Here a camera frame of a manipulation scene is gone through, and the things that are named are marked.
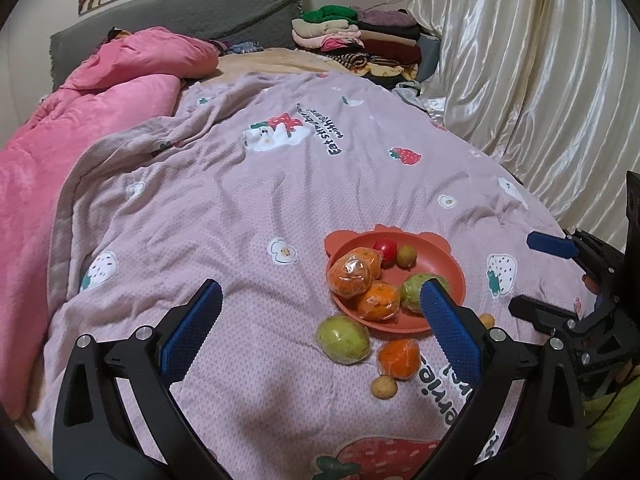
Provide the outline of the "small yellow fruit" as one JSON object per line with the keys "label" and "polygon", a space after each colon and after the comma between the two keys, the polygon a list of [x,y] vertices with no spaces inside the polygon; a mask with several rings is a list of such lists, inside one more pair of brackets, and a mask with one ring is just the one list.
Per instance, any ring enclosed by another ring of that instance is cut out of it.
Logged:
{"label": "small yellow fruit", "polygon": [[386,375],[378,376],[370,385],[370,393],[378,400],[393,399],[397,391],[398,385],[396,380]]}
{"label": "small yellow fruit", "polygon": [[491,330],[495,327],[495,318],[489,313],[483,313],[480,315],[480,322],[488,329]]}

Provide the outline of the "orange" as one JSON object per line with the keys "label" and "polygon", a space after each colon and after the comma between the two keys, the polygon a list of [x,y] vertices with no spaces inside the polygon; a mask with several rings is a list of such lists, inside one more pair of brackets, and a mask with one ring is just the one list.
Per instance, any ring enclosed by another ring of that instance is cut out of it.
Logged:
{"label": "orange", "polygon": [[383,263],[383,253],[380,250],[371,247],[357,247],[351,250],[348,255],[367,263],[374,280],[380,278]]}
{"label": "orange", "polygon": [[363,294],[372,281],[369,263],[353,252],[338,258],[326,271],[329,290],[345,299]]}
{"label": "orange", "polygon": [[383,344],[378,354],[378,370],[382,375],[409,380],[420,370],[420,348],[414,339],[396,339]]}
{"label": "orange", "polygon": [[397,318],[400,293],[391,284],[374,281],[356,301],[357,314],[365,321],[383,323]]}

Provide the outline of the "small yellow fruit front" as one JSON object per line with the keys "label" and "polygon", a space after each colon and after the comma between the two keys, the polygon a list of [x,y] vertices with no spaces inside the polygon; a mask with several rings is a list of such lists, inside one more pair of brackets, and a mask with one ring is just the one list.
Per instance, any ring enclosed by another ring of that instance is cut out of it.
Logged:
{"label": "small yellow fruit front", "polygon": [[386,375],[378,376],[370,385],[370,393],[378,400],[393,399],[397,391],[398,385],[396,380]]}

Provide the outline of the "green fruit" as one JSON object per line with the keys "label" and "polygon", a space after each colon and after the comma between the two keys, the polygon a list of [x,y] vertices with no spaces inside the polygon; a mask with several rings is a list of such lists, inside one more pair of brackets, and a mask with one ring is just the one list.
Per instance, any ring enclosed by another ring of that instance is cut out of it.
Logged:
{"label": "green fruit", "polygon": [[431,273],[413,273],[405,279],[399,289],[400,305],[413,314],[421,314],[420,291],[422,285],[429,281],[436,280],[442,285],[446,292],[451,292],[449,282],[441,275]]}
{"label": "green fruit", "polygon": [[314,340],[331,361],[341,365],[357,364],[367,359],[371,352],[367,327],[342,314],[323,320],[316,329]]}

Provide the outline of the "green sleeve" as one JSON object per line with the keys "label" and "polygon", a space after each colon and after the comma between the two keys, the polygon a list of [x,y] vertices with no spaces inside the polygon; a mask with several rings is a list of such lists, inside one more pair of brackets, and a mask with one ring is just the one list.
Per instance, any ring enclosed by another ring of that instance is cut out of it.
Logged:
{"label": "green sleeve", "polygon": [[587,468],[590,469],[608,450],[639,401],[639,377],[617,392],[585,400],[587,419]]}

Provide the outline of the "small green-brown fruit on plate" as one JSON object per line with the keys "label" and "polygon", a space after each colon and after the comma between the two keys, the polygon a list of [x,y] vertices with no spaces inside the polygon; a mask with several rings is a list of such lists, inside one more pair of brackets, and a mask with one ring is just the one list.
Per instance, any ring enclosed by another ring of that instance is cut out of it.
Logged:
{"label": "small green-brown fruit on plate", "polygon": [[416,265],[418,252],[411,245],[399,246],[396,252],[396,264],[405,270],[412,269]]}

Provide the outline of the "wrapped green fruit on plate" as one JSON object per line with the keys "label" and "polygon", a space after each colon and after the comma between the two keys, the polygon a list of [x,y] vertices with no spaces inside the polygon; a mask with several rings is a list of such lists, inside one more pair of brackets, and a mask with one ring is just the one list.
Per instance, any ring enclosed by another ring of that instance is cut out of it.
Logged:
{"label": "wrapped green fruit on plate", "polygon": [[413,314],[421,314],[420,291],[422,285],[429,281],[436,280],[442,285],[446,292],[451,292],[449,282],[441,275],[431,273],[413,273],[405,279],[399,289],[400,305]]}

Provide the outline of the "red cherry tomato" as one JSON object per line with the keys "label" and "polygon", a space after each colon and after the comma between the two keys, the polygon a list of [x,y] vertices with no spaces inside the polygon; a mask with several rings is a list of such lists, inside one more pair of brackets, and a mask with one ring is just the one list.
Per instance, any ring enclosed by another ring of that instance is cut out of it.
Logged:
{"label": "red cherry tomato", "polygon": [[380,238],[373,244],[373,248],[381,253],[381,266],[383,268],[390,268],[395,264],[398,246],[392,238]]}

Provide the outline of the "wrapped orange back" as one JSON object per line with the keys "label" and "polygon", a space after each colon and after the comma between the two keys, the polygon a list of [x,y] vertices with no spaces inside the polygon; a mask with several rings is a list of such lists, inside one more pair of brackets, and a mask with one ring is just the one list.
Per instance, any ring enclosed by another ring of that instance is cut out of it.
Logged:
{"label": "wrapped orange back", "polygon": [[374,280],[380,278],[383,263],[383,253],[380,250],[371,247],[357,247],[351,250],[348,255],[367,263]]}

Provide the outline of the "wrapped orange front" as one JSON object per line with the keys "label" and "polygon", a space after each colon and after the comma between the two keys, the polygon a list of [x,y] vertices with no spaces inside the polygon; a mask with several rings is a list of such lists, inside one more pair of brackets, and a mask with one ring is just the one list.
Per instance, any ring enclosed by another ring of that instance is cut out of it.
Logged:
{"label": "wrapped orange front", "polygon": [[391,284],[374,281],[356,301],[357,314],[365,321],[383,323],[397,318],[400,293]]}

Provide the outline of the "mauve printed bed cover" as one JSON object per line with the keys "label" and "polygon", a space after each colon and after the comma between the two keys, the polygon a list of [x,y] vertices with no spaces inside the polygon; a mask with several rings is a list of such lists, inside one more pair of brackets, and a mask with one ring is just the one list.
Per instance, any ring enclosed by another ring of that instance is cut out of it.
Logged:
{"label": "mauve printed bed cover", "polygon": [[471,388],[436,340],[387,401],[378,362],[332,362],[314,340],[334,302],[326,237],[376,226],[433,232],[465,277],[465,304],[512,338],[526,295],[593,307],[575,263],[533,252],[559,234],[547,208],[494,160],[370,82],[344,74],[244,76],[169,118],[99,140],[62,187],[48,269],[52,310],[37,430],[53,431],[77,338],[131,335],[212,278],[220,318],[171,389],[237,479],[407,479]]}

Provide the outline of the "stack of folded clothes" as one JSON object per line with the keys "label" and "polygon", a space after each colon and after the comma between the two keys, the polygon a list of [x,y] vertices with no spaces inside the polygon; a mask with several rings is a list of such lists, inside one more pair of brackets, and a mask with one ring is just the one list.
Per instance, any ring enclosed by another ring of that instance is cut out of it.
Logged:
{"label": "stack of folded clothes", "polygon": [[322,6],[294,18],[292,38],[299,49],[387,90],[426,81],[440,58],[440,40],[404,9]]}

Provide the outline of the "beige blanket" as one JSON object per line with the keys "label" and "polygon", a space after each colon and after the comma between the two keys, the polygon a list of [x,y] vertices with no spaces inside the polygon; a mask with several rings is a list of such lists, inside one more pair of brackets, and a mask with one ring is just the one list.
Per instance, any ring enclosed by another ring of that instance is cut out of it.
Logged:
{"label": "beige blanket", "polygon": [[219,59],[216,72],[200,80],[201,84],[224,84],[248,73],[298,74],[350,71],[330,58],[302,50],[269,48],[259,52],[227,54]]}

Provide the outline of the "pink quilt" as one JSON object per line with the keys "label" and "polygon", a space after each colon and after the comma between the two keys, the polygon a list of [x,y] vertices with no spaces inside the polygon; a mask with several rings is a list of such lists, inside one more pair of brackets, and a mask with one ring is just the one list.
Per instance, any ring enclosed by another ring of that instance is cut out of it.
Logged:
{"label": "pink quilt", "polygon": [[207,41],[152,27],[102,44],[1,151],[1,405],[19,419],[50,320],[47,264],[61,188],[97,140],[170,115],[182,83],[215,73]]}

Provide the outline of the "grey headboard cover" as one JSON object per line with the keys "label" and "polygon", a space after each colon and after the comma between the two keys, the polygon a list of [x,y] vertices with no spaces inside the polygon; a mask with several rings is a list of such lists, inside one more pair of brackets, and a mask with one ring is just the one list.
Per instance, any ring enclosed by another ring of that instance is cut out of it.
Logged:
{"label": "grey headboard cover", "polygon": [[134,0],[102,11],[50,38],[52,88],[57,89],[114,27],[137,32],[160,26],[201,40],[254,41],[292,48],[291,22],[305,0]]}

